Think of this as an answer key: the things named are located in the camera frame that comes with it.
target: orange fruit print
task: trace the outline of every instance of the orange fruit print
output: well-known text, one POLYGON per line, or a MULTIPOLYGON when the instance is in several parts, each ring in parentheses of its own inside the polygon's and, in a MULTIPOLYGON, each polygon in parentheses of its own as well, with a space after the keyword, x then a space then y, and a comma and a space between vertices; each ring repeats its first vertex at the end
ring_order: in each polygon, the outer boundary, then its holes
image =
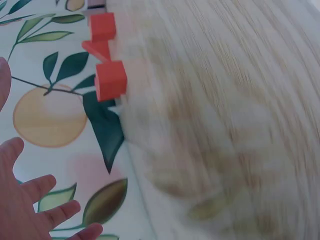
MULTIPOLYGON (((56 88, 71 90, 61 84, 56 88)), ((13 125, 25 140, 36 146, 64 147, 73 142, 86 126, 82 98, 61 91, 44 96, 46 91, 34 88, 19 100, 13 112, 13 125)))

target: hand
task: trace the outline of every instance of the hand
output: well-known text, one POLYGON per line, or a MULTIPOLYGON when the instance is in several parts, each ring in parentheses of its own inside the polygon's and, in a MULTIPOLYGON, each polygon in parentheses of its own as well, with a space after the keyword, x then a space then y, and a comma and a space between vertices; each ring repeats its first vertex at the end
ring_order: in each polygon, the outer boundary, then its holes
MULTIPOLYGON (((0 111, 7 101, 11 87, 11 73, 7 61, 0 57, 0 111)), ((24 148, 16 137, 0 145, 0 239, 1 240, 51 240, 49 231, 80 211, 73 200, 54 209, 35 213, 38 202, 55 185, 52 175, 42 176, 18 184, 13 166, 24 148)), ((103 231, 94 223, 69 240, 95 240, 103 231)))

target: floral tablecloth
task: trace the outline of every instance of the floral tablecloth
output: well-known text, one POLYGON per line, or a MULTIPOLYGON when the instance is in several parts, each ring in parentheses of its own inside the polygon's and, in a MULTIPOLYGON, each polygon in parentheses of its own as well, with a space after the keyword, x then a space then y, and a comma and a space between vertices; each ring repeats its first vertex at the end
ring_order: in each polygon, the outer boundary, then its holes
POLYGON ((18 181, 56 177, 35 211, 79 201, 81 212, 53 230, 53 239, 100 222, 100 240, 152 240, 118 109, 113 100, 97 102, 98 61, 81 47, 90 39, 85 9, 84 0, 0 0, 0 56, 12 74, 0 142, 24 139, 18 181))

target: red block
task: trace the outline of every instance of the red block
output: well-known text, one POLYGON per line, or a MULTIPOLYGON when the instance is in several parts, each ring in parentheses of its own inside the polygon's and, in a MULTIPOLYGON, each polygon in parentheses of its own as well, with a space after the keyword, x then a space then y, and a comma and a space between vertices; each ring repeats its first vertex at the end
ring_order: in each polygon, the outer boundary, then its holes
POLYGON ((113 13, 91 15, 90 30, 93 43, 114 39, 117 32, 115 15, 113 13))
POLYGON ((119 98, 127 91, 127 74, 122 61, 96 65, 94 85, 99 102, 119 98))
POLYGON ((83 41, 82 47, 90 54, 95 56, 101 62, 110 61, 110 51, 108 40, 91 42, 91 41, 83 41))

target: green leaf print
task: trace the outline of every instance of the green leaf print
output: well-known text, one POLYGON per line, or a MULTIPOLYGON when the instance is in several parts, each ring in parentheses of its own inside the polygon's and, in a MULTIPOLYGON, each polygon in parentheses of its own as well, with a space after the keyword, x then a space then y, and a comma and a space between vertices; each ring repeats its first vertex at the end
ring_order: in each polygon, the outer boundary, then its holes
POLYGON ((91 76, 88 76, 86 79, 81 81, 78 85, 76 85, 72 91, 78 90, 78 89, 84 89, 88 87, 93 87, 95 85, 95 74, 92 74, 91 76))
POLYGON ((83 95, 83 107, 91 122, 109 173, 116 154, 125 140, 118 115, 108 109, 114 105, 114 100, 98 102, 95 91, 83 95))
POLYGON ((19 0, 17 1, 12 8, 10 9, 8 15, 15 13, 16 11, 20 10, 21 8, 23 8, 25 5, 27 5, 28 3, 30 3, 32 0, 19 0))
POLYGON ((5 21, 0 21, 0 25, 5 25, 5 24, 13 23, 13 22, 19 21, 19 20, 21 20, 21 19, 24 19, 24 18, 27 18, 27 17, 31 17, 31 16, 33 16, 33 15, 34 15, 34 14, 27 15, 27 16, 15 17, 15 18, 12 18, 12 19, 9 19, 9 20, 5 20, 5 21))
POLYGON ((97 191, 88 201, 83 213, 82 223, 104 224, 110 220, 122 206, 128 188, 128 179, 115 181, 97 191))
POLYGON ((49 41, 56 41, 59 39, 62 39, 70 34, 73 34, 73 32, 69 31, 51 31, 51 32, 45 32, 41 33, 35 36, 31 36, 28 38, 23 39, 20 41, 20 44, 23 43, 31 43, 31 42, 49 42, 49 41))
MULTIPOLYGON (((52 240, 66 240, 68 237, 53 237, 52 240)), ((100 235, 96 240, 119 240, 116 235, 100 235)))
POLYGON ((4 9, 4 7, 6 6, 6 4, 7 4, 7 1, 4 1, 3 3, 0 4, 0 11, 1 11, 2 9, 4 9))
POLYGON ((34 26, 36 26, 40 21, 44 18, 49 18, 54 16, 55 14, 46 14, 40 17, 36 17, 24 22, 18 36, 16 37, 16 41, 18 42, 27 32, 29 32, 34 26))
POLYGON ((79 74, 85 68, 88 57, 89 53, 87 52, 79 52, 68 56, 63 61, 55 82, 79 74))
POLYGON ((81 14, 74 14, 74 15, 53 17, 51 22, 54 22, 57 24, 72 24, 72 23, 79 22, 83 19, 85 19, 85 16, 81 14))
POLYGON ((60 206, 73 200, 76 188, 77 184, 75 183, 73 186, 67 189, 49 192, 39 201, 38 212, 53 209, 57 206, 60 206))
POLYGON ((49 83, 51 84, 51 74, 54 71, 54 68, 56 66, 57 63, 57 59, 58 59, 58 52, 55 52, 49 56, 47 56, 44 60, 43 60, 43 73, 45 78, 49 81, 49 83))

